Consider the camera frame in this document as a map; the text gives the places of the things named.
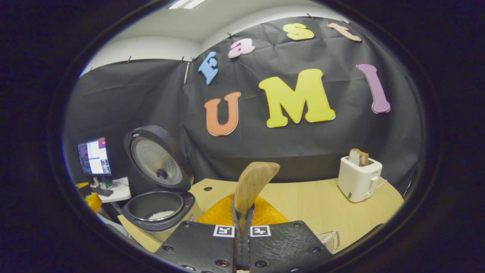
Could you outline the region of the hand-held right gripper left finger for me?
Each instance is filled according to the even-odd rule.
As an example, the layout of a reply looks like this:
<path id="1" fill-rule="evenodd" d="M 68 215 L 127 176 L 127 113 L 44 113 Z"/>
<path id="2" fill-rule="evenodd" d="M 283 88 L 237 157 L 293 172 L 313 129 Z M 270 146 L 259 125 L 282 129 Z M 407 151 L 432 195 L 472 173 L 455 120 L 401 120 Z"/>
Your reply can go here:
<path id="1" fill-rule="evenodd" d="M 154 254 L 192 273 L 235 273 L 235 227 L 182 221 Z"/>

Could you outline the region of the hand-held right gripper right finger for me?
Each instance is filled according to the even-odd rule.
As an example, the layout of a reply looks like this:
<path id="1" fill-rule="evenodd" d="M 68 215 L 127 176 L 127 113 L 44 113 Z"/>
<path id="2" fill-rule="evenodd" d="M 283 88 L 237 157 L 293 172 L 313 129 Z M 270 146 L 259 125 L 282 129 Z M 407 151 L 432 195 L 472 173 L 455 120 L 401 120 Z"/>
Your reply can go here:
<path id="1" fill-rule="evenodd" d="M 252 273 L 308 273 L 333 253 L 303 221 L 288 221 L 262 197 L 256 197 L 248 230 Z"/>

